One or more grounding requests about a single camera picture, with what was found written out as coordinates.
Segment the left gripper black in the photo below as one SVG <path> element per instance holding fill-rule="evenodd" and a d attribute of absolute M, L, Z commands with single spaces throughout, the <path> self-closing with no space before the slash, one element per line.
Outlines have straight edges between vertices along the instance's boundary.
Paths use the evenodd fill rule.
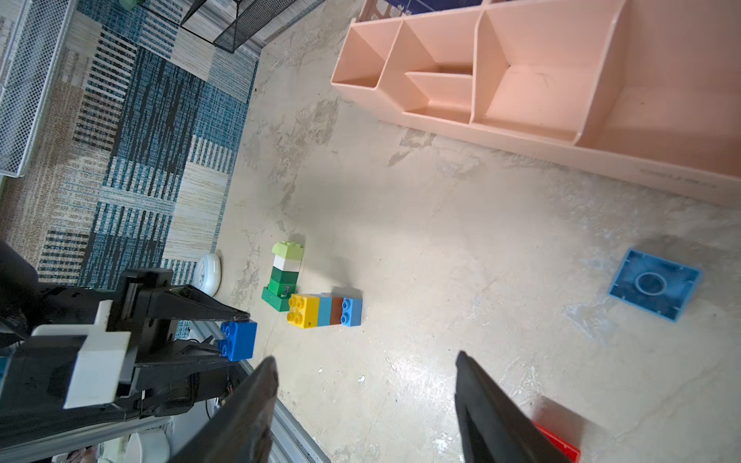
<path fill-rule="evenodd" d="M 250 314 L 196 287 L 170 287 L 173 271 L 125 271 L 108 328 L 129 332 L 116 405 L 178 405 L 227 397 L 246 378 L 239 362 L 204 351 L 174 355 L 177 320 L 243 322 Z"/>

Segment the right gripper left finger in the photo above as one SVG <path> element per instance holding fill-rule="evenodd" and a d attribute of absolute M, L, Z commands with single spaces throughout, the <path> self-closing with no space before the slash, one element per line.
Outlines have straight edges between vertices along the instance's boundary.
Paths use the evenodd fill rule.
<path fill-rule="evenodd" d="M 172 462 L 266 462 L 279 386 L 274 358 L 265 358 L 232 398 Z"/>

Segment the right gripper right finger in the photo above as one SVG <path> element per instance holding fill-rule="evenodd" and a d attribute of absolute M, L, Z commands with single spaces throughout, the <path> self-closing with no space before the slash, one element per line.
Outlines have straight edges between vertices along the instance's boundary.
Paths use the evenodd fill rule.
<path fill-rule="evenodd" d="M 455 361 L 455 410 L 466 462 L 567 462 L 478 362 Z"/>

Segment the dark blue lego brick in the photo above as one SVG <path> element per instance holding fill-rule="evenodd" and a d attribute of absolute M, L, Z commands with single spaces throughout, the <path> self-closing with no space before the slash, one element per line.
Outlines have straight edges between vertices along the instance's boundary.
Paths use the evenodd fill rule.
<path fill-rule="evenodd" d="M 258 324 L 252 320 L 223 322 L 221 333 L 224 335 L 224 339 L 217 343 L 221 355 L 230 362 L 252 359 L 255 351 L 257 328 Z"/>

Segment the long green lego brick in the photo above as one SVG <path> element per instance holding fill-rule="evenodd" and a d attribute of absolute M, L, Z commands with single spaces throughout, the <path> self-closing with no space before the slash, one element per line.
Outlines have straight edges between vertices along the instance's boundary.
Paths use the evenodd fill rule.
<path fill-rule="evenodd" d="M 279 313 L 289 312 L 289 295 L 277 295 L 269 287 L 262 289 L 262 300 Z"/>

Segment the bright green square lego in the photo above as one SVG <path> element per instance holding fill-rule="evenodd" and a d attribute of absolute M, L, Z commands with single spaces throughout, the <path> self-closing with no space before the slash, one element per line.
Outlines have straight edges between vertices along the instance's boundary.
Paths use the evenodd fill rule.
<path fill-rule="evenodd" d="M 282 299 L 288 299 L 295 293 L 296 283 L 285 282 L 271 279 L 268 283 L 267 290 Z"/>

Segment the dark green square lego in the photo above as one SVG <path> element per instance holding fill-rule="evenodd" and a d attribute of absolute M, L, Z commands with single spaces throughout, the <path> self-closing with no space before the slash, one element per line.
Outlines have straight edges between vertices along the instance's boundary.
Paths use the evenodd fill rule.
<path fill-rule="evenodd" d="M 295 285 L 297 283 L 298 276 L 298 272 L 282 270 L 278 267 L 273 266 L 270 280 L 282 285 Z"/>

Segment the yellow lego brick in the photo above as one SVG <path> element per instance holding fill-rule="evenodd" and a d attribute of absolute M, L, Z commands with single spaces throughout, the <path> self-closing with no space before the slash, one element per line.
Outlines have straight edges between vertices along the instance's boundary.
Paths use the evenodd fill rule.
<path fill-rule="evenodd" d="M 301 329 L 318 326 L 320 297 L 314 295 L 293 294 L 289 299 L 287 322 Z"/>

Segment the cream square lego brick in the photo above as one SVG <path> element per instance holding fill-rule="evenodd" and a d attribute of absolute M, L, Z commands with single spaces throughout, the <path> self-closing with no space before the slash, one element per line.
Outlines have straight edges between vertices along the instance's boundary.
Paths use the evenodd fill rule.
<path fill-rule="evenodd" d="M 273 266 L 283 272 L 298 272 L 301 268 L 301 260 L 286 259 L 275 255 Z"/>

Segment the light blue lego brick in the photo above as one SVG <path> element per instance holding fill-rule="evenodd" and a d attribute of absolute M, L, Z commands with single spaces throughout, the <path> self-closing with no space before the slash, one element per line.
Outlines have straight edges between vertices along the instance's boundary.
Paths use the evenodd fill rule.
<path fill-rule="evenodd" d="M 332 319 L 333 298 L 331 295 L 318 295 L 320 306 L 318 306 L 318 327 L 329 326 Z"/>

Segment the brown square lego brick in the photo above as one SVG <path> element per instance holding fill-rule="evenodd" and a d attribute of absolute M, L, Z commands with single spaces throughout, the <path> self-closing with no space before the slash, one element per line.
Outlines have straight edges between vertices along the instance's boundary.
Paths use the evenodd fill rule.
<path fill-rule="evenodd" d="M 331 296 L 330 324 L 339 325 L 343 321 L 343 303 L 345 299 L 341 296 Z"/>

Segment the medium blue square lego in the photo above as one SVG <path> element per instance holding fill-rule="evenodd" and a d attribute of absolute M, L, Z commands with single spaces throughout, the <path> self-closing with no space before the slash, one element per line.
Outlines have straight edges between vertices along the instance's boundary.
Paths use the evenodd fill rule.
<path fill-rule="evenodd" d="M 702 272 L 694 267 L 629 249 L 608 295 L 677 322 L 693 297 Z"/>

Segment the lime green lego brick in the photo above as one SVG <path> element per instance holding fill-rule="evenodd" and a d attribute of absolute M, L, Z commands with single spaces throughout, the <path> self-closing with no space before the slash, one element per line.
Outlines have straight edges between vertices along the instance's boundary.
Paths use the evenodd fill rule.
<path fill-rule="evenodd" d="M 291 241 L 280 241 L 273 245 L 271 252 L 284 260 L 302 260 L 304 248 L 301 244 Z"/>

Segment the long blue lego brick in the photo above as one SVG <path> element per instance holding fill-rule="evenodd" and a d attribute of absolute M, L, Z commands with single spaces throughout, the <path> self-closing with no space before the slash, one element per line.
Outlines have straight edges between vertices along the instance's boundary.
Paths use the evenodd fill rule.
<path fill-rule="evenodd" d="M 343 299 L 341 324 L 347 327 L 359 326 L 362 322 L 363 300 L 360 298 Z"/>

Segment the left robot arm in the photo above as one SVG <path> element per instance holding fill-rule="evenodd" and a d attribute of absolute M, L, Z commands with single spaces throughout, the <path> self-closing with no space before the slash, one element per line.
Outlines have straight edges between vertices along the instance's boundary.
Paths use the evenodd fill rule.
<path fill-rule="evenodd" d="M 125 270 L 115 289 L 50 284 L 1 247 L 1 445 L 96 424 L 168 417 L 237 385 L 216 341 L 183 320 L 247 322 L 169 269 Z"/>

